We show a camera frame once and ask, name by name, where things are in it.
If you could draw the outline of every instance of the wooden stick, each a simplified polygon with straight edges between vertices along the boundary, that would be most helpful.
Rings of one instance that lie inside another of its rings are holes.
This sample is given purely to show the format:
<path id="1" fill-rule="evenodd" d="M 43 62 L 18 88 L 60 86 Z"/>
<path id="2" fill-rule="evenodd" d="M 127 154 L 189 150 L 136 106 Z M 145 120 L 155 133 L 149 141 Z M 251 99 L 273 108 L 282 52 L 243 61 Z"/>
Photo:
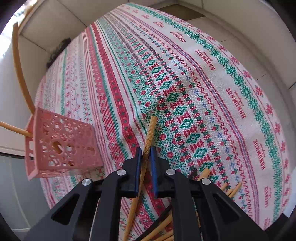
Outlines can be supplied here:
<path id="1" fill-rule="evenodd" d="M 227 187 L 227 183 L 224 183 L 223 186 L 220 187 L 220 189 L 221 189 L 222 191 L 224 191 L 226 187 Z"/>
<path id="2" fill-rule="evenodd" d="M 156 229 L 154 229 L 150 234 L 148 234 L 145 238 L 141 241 L 148 241 L 153 238 L 156 234 L 158 234 L 161 230 L 163 230 L 170 222 L 173 220 L 173 215 L 170 214 L 162 223 L 160 223 Z"/>
<path id="3" fill-rule="evenodd" d="M 171 231 L 167 232 L 166 234 L 164 234 L 163 236 L 160 236 L 159 238 L 155 239 L 154 241 L 163 241 L 166 238 L 172 236 L 174 234 L 174 230 L 172 229 Z"/>
<path id="4" fill-rule="evenodd" d="M 173 241 L 174 240 L 174 235 L 168 237 L 167 239 L 165 239 L 164 241 Z"/>
<path id="5" fill-rule="evenodd" d="M 232 190 L 233 190 L 233 189 L 230 188 L 230 189 L 226 192 L 226 195 L 229 196 L 229 195 L 231 194 Z"/>
<path id="6" fill-rule="evenodd" d="M 202 174 L 200 175 L 200 177 L 198 178 L 198 181 L 200 181 L 202 178 L 208 177 L 210 174 L 211 170 L 208 168 L 205 168 L 202 172 Z"/>
<path id="7" fill-rule="evenodd" d="M 148 129 L 146 142 L 145 142 L 145 147 L 144 147 L 144 151 L 143 151 L 143 155 L 142 155 L 142 166 L 141 166 L 139 194 L 132 201 L 131 209 L 130 209 L 130 212 L 129 212 L 129 215 L 128 215 L 128 221 L 127 221 L 123 241 L 128 240 L 128 236 L 129 236 L 129 233 L 131 231 L 132 224 L 133 224 L 133 219 L 134 219 L 134 216 L 135 216 L 135 213 L 136 213 L 136 208 L 137 208 L 137 205 L 138 205 L 138 202 L 139 202 L 139 197 L 140 197 L 141 190 L 142 190 L 142 184 L 143 184 L 146 169 L 147 169 L 149 153 L 150 153 L 151 143 L 152 143 L 153 136 L 154 136 L 156 123 L 157 123 L 157 117 L 156 116 L 151 116 L 150 123 L 149 123 L 149 129 Z"/>
<path id="8" fill-rule="evenodd" d="M 22 94 L 26 100 L 29 110 L 31 111 L 32 115 L 34 115 L 35 114 L 35 106 L 32 101 L 32 98 L 30 96 L 30 93 L 28 91 L 27 84 L 26 84 L 26 81 L 24 78 L 24 74 L 22 72 L 22 66 L 20 63 L 20 53 L 19 53 L 19 49 L 18 49 L 18 22 L 16 22 L 12 28 L 11 44 L 12 44 L 13 63 L 15 66 L 15 73 L 17 75 L 17 79 L 20 84 L 20 89 L 21 89 Z"/>
<path id="9" fill-rule="evenodd" d="M 232 193 L 229 195 L 230 198 L 232 198 L 236 194 L 236 192 L 240 189 L 241 185 L 242 185 L 242 182 L 239 182 L 236 185 L 236 187 L 233 189 Z"/>
<path id="10" fill-rule="evenodd" d="M 6 128 L 6 129 L 8 129 L 8 130 L 10 130 L 10 131 L 13 131 L 13 132 L 15 132 L 15 133 L 21 134 L 21 135 L 23 135 L 23 136 L 26 136 L 26 137 L 33 137 L 33 134 L 32 134 L 32 133 L 30 133 L 30 132 L 28 132 L 28 131 L 26 131 L 26 130 L 23 130 L 23 129 L 21 129 L 21 128 L 17 128 L 17 127 L 15 127 L 15 126 L 12 126 L 12 125 L 7 124 L 7 123 L 2 122 L 2 121 L 0 121 L 0 126 Z"/>

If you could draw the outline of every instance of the green diamond pattern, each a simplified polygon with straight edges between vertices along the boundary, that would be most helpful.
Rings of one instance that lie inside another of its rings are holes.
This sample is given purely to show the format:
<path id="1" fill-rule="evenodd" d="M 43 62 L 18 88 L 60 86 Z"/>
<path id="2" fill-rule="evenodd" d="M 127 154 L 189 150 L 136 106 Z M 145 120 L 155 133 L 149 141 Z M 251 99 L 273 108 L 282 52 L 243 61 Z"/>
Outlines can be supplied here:
<path id="1" fill-rule="evenodd" d="M 137 48 L 135 48 L 135 50 L 139 50 L 143 47 L 143 45 L 138 46 Z"/>
<path id="2" fill-rule="evenodd" d="M 139 42 L 135 42 L 135 43 L 132 44 L 132 46 L 135 46 L 135 45 L 137 45 L 138 43 L 139 43 Z"/>
<path id="3" fill-rule="evenodd" d="M 156 81 L 160 81 L 165 77 L 165 73 L 160 74 L 157 78 Z"/>
<path id="4" fill-rule="evenodd" d="M 198 148 L 196 153 L 193 155 L 194 158 L 202 158 L 207 152 L 207 148 Z"/>
<path id="5" fill-rule="evenodd" d="M 146 66 L 149 66 L 149 65 L 153 65 L 154 63 L 155 63 L 155 59 L 150 59 L 148 62 L 147 62 L 147 64 L 146 64 Z"/>
<path id="6" fill-rule="evenodd" d="M 167 101 L 175 102 L 178 97 L 179 93 L 170 93 L 170 95 L 167 98 Z"/>
<path id="7" fill-rule="evenodd" d="M 155 67 L 153 68 L 153 70 L 151 71 L 151 74 L 157 74 L 160 71 L 161 67 Z"/>
<path id="8" fill-rule="evenodd" d="M 150 55 L 151 55 L 151 54 L 145 54 L 145 55 L 143 56 L 143 58 L 142 58 L 142 59 L 143 59 L 143 60 L 144 60 L 144 59 L 148 59 L 148 58 L 150 57 Z"/>
<path id="9" fill-rule="evenodd" d="M 180 125 L 180 128 L 183 128 L 183 129 L 187 128 L 188 129 L 191 126 L 192 122 L 193 122 L 193 119 L 184 120 L 182 125 Z"/>
<path id="10" fill-rule="evenodd" d="M 184 111 L 186 110 L 186 106 L 178 106 L 174 112 L 174 115 L 183 115 Z"/>
<path id="11" fill-rule="evenodd" d="M 196 134 L 191 134 L 187 140 L 187 143 L 196 143 L 197 140 L 199 139 L 200 134 L 196 133 Z"/>
<path id="12" fill-rule="evenodd" d="M 143 53 L 145 53 L 146 52 L 146 49 L 143 49 L 143 50 L 141 50 L 140 52 L 139 52 L 139 54 L 143 54 Z"/>
<path id="13" fill-rule="evenodd" d="M 161 90 L 163 89 L 167 89 L 170 85 L 172 84 L 172 81 L 166 81 L 162 84 L 162 86 L 160 87 Z"/>

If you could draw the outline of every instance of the patterned tablecloth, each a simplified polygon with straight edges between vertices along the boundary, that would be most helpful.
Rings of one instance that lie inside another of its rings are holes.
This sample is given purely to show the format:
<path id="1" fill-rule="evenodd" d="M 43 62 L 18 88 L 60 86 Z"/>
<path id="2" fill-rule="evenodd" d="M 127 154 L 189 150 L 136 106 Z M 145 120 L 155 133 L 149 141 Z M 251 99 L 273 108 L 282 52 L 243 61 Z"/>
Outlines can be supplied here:
<path id="1" fill-rule="evenodd" d="M 43 108 L 93 124 L 104 169 L 120 169 L 144 146 L 151 115 L 155 145 L 172 168 L 231 188 L 233 200 L 261 228 L 289 198 L 288 151 L 281 125 L 248 71 L 211 36 L 159 10 L 124 4 L 86 28 L 50 67 L 38 89 Z M 83 177 L 41 179 L 53 207 Z M 132 228 L 139 236 L 170 202 L 155 199 L 151 174 Z M 123 198 L 122 237 L 131 200 Z"/>

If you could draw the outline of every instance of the red flower motif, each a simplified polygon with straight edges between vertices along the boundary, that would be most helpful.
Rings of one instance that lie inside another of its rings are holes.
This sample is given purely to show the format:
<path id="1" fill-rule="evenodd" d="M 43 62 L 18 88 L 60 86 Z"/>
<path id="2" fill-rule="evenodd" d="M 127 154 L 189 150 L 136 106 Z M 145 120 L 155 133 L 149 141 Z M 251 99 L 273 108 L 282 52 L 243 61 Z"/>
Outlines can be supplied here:
<path id="1" fill-rule="evenodd" d="M 223 50 L 223 51 L 227 51 L 226 48 L 224 48 L 221 44 L 218 46 L 219 49 Z"/>
<path id="2" fill-rule="evenodd" d="M 233 57 L 232 55 L 231 55 L 231 61 L 240 65 L 239 61 L 235 57 Z"/>
<path id="3" fill-rule="evenodd" d="M 263 97 L 263 91 L 259 86 L 255 86 L 256 90 L 255 90 L 255 94 L 256 95 L 260 95 L 261 97 Z"/>
<path id="4" fill-rule="evenodd" d="M 249 74 L 249 72 L 248 71 L 246 71 L 246 70 L 244 70 L 244 76 L 246 77 L 246 78 L 251 78 L 251 75 Z"/>
<path id="5" fill-rule="evenodd" d="M 161 139 L 161 140 L 165 140 L 165 138 L 166 138 L 166 135 L 165 134 L 161 134 L 160 136 L 159 136 L 159 139 Z"/>
<path id="6" fill-rule="evenodd" d="M 270 104 L 266 103 L 266 114 L 273 115 L 273 108 Z"/>
<path id="7" fill-rule="evenodd" d="M 286 143 L 284 141 L 281 141 L 280 151 L 285 152 L 285 150 L 286 150 Z"/>
<path id="8" fill-rule="evenodd" d="M 174 155 L 174 154 L 173 154 L 171 151 L 169 151 L 168 154 L 167 154 L 168 158 L 172 158 L 173 155 Z"/>
<path id="9" fill-rule="evenodd" d="M 275 133 L 281 134 L 281 124 L 276 122 Z"/>
<path id="10" fill-rule="evenodd" d="M 212 41 L 216 41 L 216 40 L 215 40 L 213 37 L 211 37 L 211 36 L 208 36 L 207 39 L 208 39 L 208 40 L 212 40 Z"/>

